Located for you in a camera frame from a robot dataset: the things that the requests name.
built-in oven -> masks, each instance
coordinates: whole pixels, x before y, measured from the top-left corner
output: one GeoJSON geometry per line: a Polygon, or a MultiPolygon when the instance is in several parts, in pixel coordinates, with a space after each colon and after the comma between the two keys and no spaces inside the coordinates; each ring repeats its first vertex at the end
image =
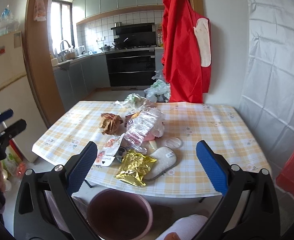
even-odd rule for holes
{"type": "Polygon", "coordinates": [[[114,89],[141,90],[154,83],[155,51],[152,48],[106,52],[109,80],[114,89]]]}

clear plastic lid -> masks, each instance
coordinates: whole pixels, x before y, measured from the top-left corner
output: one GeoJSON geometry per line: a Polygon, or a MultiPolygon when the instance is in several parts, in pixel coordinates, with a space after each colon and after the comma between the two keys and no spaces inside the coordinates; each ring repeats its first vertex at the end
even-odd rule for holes
{"type": "Polygon", "coordinates": [[[182,141],[177,137],[170,137],[165,140],[165,145],[170,149],[177,149],[182,145],[182,141]]]}

screw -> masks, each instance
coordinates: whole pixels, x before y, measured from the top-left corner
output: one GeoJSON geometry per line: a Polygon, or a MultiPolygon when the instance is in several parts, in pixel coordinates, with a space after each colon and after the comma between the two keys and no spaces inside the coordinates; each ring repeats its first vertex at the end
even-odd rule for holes
{"type": "Polygon", "coordinates": [[[233,165],[231,165],[231,169],[233,171],[239,171],[240,170],[240,167],[237,164],[233,164],[233,165]]]}
{"type": "Polygon", "coordinates": [[[32,169],[28,169],[28,170],[26,170],[25,174],[26,174],[27,176],[29,176],[30,174],[32,174],[32,169]]]}
{"type": "Polygon", "coordinates": [[[267,169],[262,169],[262,174],[268,175],[269,174],[269,171],[267,169]]]}
{"type": "Polygon", "coordinates": [[[54,168],[55,171],[61,171],[62,169],[63,169],[63,166],[62,165],[57,165],[54,168]]]}

white sponge slipper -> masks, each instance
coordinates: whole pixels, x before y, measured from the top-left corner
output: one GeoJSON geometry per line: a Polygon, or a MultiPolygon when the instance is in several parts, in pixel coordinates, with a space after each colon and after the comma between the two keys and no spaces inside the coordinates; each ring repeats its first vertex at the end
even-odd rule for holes
{"type": "Polygon", "coordinates": [[[160,147],[150,157],[157,159],[151,171],[149,171],[143,178],[144,181],[151,181],[158,178],[161,174],[175,166],[177,157],[172,149],[168,147],[160,147]]]}

red apron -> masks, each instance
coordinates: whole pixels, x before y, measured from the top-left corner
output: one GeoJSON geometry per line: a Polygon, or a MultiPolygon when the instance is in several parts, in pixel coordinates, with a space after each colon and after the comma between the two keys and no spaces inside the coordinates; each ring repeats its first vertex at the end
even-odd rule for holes
{"type": "Polygon", "coordinates": [[[164,77],[170,83],[170,102],[203,103],[210,83],[211,66],[201,67],[199,46],[193,27],[205,18],[188,0],[163,0],[164,77]]]}

